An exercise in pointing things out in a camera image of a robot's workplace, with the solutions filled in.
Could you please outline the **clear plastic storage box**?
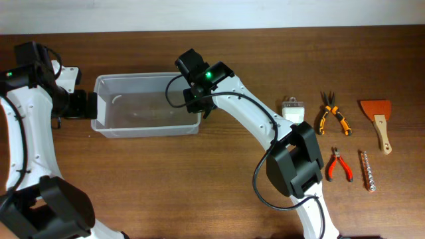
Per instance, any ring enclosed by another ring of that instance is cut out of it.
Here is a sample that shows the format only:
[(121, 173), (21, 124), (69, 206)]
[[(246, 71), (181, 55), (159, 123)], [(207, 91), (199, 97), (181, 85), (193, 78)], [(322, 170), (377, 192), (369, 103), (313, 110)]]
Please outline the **clear plastic storage box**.
[(185, 108), (173, 108), (184, 102), (184, 78), (166, 85), (179, 74), (156, 72), (109, 74), (97, 77), (97, 118), (91, 121), (94, 131), (107, 138), (192, 135), (199, 132), (200, 114)]

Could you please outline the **orange black long-nose pliers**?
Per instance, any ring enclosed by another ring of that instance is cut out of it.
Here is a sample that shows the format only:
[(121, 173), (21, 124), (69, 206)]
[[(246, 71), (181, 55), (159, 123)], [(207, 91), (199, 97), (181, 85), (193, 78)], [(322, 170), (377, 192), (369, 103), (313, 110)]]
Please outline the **orange black long-nose pliers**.
[(317, 130), (318, 134), (323, 135), (325, 133), (326, 118), (329, 114), (331, 114), (337, 118), (343, 129), (344, 134), (347, 136), (352, 135), (353, 131), (349, 122), (347, 121), (347, 118), (341, 113), (339, 107), (335, 105), (335, 93), (332, 92), (327, 95), (325, 92), (323, 92), (321, 95), (323, 98), (324, 107), (320, 115), (320, 121)]

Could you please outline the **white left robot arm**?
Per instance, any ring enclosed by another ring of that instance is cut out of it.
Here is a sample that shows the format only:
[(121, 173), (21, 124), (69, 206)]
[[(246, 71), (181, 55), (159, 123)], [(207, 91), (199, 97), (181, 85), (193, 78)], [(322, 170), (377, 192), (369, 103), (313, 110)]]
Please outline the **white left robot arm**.
[(18, 238), (127, 238), (97, 220), (88, 195), (62, 178), (51, 118), (68, 109), (81, 72), (57, 61), (52, 65), (1, 73), (10, 153), (1, 222)]

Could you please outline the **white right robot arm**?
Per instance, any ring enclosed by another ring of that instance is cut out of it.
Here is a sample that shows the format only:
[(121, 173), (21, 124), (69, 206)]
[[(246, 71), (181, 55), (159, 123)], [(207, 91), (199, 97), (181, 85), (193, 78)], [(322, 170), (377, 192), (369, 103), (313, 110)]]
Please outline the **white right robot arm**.
[[(214, 78), (211, 73), (198, 80), (187, 80), (185, 107), (209, 114), (222, 109), (239, 121), (264, 148), (257, 164), (252, 186), (266, 206), (295, 210), (303, 226), (304, 238), (340, 238), (323, 196), (324, 162), (313, 128), (306, 122), (298, 125), (284, 119), (255, 97), (237, 76)], [(292, 201), (290, 206), (268, 202), (258, 190), (261, 168), (272, 186)]]

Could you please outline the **metal socket bit rail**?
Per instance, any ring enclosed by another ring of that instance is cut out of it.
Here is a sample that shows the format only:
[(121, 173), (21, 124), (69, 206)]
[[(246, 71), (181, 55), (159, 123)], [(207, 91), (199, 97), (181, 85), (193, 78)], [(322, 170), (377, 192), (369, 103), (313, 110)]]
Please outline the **metal socket bit rail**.
[(377, 187), (375, 185), (375, 180), (373, 177), (373, 172), (371, 170), (371, 165), (369, 161), (369, 156), (366, 151), (361, 151), (359, 153), (361, 159), (361, 167), (363, 169), (363, 178), (365, 182), (365, 188), (370, 192), (375, 192)]

